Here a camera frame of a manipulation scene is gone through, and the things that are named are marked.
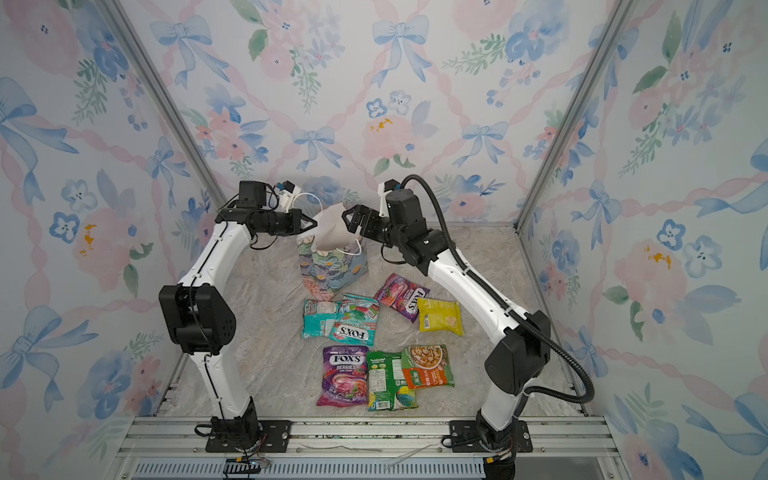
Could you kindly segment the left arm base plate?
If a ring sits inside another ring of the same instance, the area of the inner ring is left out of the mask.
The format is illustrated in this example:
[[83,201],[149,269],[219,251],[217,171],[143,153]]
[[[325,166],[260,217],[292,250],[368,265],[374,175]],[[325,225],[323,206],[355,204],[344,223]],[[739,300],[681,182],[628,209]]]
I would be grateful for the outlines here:
[[219,426],[209,435],[207,453],[285,453],[293,423],[289,420],[259,420],[251,425]]

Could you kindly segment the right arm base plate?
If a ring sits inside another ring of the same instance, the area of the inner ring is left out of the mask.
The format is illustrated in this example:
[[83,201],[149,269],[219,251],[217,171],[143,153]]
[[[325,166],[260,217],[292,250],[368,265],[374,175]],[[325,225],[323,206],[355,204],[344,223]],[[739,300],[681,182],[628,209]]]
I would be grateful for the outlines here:
[[452,420],[449,433],[441,440],[444,448],[454,453],[501,454],[511,447],[516,453],[531,453],[533,445],[527,423],[514,419],[501,431],[494,430],[483,420]]

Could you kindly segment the floral paper gift bag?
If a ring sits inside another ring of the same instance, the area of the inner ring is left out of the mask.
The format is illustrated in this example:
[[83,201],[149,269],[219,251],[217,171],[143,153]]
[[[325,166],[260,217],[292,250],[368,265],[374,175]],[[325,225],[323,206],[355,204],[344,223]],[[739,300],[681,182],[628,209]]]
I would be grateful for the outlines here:
[[311,298],[330,301],[368,272],[368,256],[362,237],[350,233],[342,219],[341,203],[324,205],[311,217],[317,225],[297,236],[299,268]]

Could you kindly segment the teal snack packet back side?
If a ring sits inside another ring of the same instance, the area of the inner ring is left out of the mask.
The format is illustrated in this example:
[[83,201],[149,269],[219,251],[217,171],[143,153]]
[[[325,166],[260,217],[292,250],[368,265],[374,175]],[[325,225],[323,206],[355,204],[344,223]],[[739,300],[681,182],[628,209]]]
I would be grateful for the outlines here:
[[308,299],[303,307],[302,338],[329,337],[339,318],[340,302]]

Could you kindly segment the teal Fox's mint candy bag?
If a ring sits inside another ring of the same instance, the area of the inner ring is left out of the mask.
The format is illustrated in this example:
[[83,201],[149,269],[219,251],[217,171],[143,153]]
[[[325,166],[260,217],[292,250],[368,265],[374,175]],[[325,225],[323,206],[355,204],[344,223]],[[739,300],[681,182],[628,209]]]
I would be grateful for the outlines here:
[[379,312],[378,300],[345,294],[339,316],[331,329],[330,339],[346,345],[373,347]]

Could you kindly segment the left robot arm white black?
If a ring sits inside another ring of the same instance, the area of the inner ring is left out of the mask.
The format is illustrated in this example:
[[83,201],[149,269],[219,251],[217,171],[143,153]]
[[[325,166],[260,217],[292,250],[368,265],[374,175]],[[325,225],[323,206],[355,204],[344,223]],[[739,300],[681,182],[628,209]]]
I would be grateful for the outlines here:
[[253,398],[229,348],[237,327],[223,297],[230,273],[257,235],[297,236],[316,226],[315,220],[296,208],[280,212],[226,207],[217,215],[212,238],[191,270],[159,292],[170,339],[190,356],[211,399],[209,426],[197,429],[209,448],[251,452],[264,438]]

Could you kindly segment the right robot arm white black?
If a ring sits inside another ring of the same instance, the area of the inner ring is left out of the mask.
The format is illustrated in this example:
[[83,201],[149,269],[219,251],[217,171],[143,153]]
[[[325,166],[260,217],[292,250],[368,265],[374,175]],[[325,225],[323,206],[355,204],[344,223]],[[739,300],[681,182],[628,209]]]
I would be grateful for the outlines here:
[[[347,230],[394,247],[406,264],[417,268],[447,290],[479,323],[493,345],[484,368],[491,386],[478,411],[478,442],[488,451],[511,450],[519,419],[534,394],[566,403],[586,404],[594,384],[578,360],[551,337],[551,321],[541,311],[531,313],[489,283],[465,259],[452,239],[445,218],[431,228],[417,195],[396,188],[385,194],[384,212],[356,205],[341,215]],[[581,380],[584,390],[569,394],[538,384],[550,356],[564,360]]]

